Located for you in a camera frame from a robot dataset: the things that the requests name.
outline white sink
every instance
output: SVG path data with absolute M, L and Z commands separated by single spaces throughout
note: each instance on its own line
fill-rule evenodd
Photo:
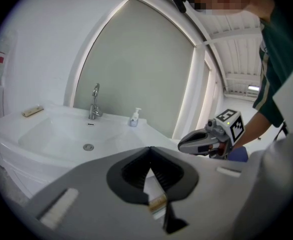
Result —
M 28 197 L 87 161 L 148 146 L 178 150 L 145 119 L 134 128 L 129 117 L 104 114 L 89 120 L 88 114 L 47 104 L 28 118 L 20 112 L 0 118 L 0 165 Z M 84 150 L 85 144 L 94 149 Z

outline person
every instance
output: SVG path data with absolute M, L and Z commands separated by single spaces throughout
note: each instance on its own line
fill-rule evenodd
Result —
M 194 0 L 194 3 L 201 10 L 212 10 L 219 15 L 245 10 L 260 19 L 261 78 L 253 104 L 257 112 L 245 126 L 245 133 L 234 150 L 263 135 L 271 125 L 278 128 L 284 121 L 273 95 L 293 72 L 293 29 L 274 0 Z M 222 143 L 219 148 L 223 150 L 225 145 Z

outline soap bar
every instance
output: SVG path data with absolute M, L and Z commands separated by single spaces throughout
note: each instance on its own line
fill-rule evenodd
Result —
M 43 106 L 37 106 L 37 107 L 31 108 L 29 110 L 26 110 L 26 111 L 22 112 L 22 115 L 24 117 L 28 118 L 29 116 L 32 116 L 35 113 L 38 113 L 38 112 L 40 112 L 42 110 L 44 110 Z

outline drain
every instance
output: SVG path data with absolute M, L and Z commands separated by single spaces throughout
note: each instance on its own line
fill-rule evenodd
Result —
M 85 145 L 83 146 L 83 149 L 84 149 L 85 151 L 92 151 L 94 148 L 95 148 L 95 147 L 94 147 L 93 145 L 91 145 L 91 144 L 85 144 Z

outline ceiling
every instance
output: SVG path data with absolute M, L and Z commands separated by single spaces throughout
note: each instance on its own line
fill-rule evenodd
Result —
M 262 35 L 259 18 L 247 11 L 217 16 L 194 11 L 194 15 L 209 36 L 204 43 L 211 47 L 220 67 L 224 95 L 254 101 L 258 92 L 248 87 L 260 86 Z

